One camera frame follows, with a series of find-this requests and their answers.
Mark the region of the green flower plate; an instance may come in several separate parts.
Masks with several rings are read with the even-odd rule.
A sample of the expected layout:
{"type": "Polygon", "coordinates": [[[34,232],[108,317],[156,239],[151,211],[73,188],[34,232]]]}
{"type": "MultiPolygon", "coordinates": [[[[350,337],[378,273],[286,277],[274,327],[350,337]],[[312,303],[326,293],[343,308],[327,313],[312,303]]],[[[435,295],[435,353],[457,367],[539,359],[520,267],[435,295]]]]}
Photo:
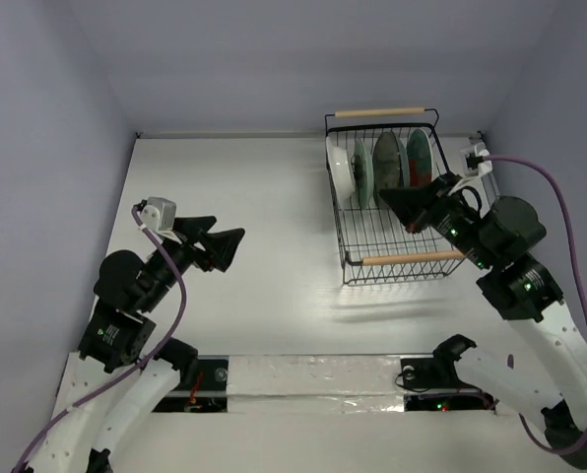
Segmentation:
{"type": "Polygon", "coordinates": [[[374,190],[372,156],[361,138],[354,142],[353,173],[355,177],[359,207],[366,209],[374,190]]]}

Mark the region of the white bowl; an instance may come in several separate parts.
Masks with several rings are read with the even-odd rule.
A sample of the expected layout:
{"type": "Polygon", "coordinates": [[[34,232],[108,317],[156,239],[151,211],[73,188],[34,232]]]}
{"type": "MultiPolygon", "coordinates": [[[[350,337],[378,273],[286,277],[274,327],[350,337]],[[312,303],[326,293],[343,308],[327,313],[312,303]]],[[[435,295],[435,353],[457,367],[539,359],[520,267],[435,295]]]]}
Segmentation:
{"type": "Polygon", "coordinates": [[[325,140],[329,170],[340,206],[348,202],[356,190],[355,179],[348,152],[336,146],[330,137],[325,140]]]}

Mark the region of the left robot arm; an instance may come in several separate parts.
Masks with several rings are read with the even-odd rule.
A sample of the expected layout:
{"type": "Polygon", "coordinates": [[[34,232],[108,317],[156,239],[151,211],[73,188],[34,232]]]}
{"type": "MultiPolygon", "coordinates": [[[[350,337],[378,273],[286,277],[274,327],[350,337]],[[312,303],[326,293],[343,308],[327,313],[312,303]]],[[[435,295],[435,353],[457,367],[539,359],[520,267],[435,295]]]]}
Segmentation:
{"type": "Polygon", "coordinates": [[[166,227],[146,224],[138,209],[132,216],[156,249],[146,260],[122,249],[102,261],[98,300],[67,361],[62,402],[17,472],[111,471],[159,402],[200,380],[197,349],[173,336],[188,302],[182,276],[191,267],[227,271],[245,230],[214,232],[213,216],[166,227]]]}

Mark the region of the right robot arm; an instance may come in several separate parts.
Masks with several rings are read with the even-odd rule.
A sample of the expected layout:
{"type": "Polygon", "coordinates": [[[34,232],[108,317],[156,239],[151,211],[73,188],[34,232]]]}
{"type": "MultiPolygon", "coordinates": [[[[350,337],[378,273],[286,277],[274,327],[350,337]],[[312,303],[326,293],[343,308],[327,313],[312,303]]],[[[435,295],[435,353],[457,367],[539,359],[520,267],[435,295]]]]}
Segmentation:
{"type": "Polygon", "coordinates": [[[434,229],[476,267],[482,295],[533,350],[551,378],[540,384],[501,366],[477,343],[453,335],[432,352],[433,378],[486,391],[514,409],[526,430],[542,432],[542,449],[587,470],[587,339],[574,323],[550,271],[531,254],[546,234],[536,210],[500,196],[482,214],[462,195],[462,178],[447,173],[421,187],[381,189],[378,196],[411,234],[434,229]]]}

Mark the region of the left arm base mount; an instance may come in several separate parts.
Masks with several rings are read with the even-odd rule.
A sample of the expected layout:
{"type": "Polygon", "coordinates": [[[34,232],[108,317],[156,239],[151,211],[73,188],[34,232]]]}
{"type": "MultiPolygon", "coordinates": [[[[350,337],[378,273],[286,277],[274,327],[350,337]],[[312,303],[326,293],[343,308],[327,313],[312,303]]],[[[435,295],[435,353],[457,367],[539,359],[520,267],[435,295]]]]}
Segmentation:
{"type": "Polygon", "coordinates": [[[154,413],[207,414],[228,410],[228,357],[200,359],[189,381],[182,381],[154,408],[154,413]]]}

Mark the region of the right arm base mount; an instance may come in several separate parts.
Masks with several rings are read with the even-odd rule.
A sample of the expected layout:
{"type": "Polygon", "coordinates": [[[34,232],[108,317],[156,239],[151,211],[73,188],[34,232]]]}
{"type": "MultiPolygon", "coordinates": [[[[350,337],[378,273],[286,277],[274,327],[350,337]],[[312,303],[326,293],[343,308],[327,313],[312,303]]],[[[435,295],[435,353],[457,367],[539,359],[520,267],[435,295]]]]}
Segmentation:
{"type": "Polygon", "coordinates": [[[405,358],[394,379],[404,393],[407,412],[489,411],[498,401],[461,381],[455,370],[435,358],[405,358]]]}

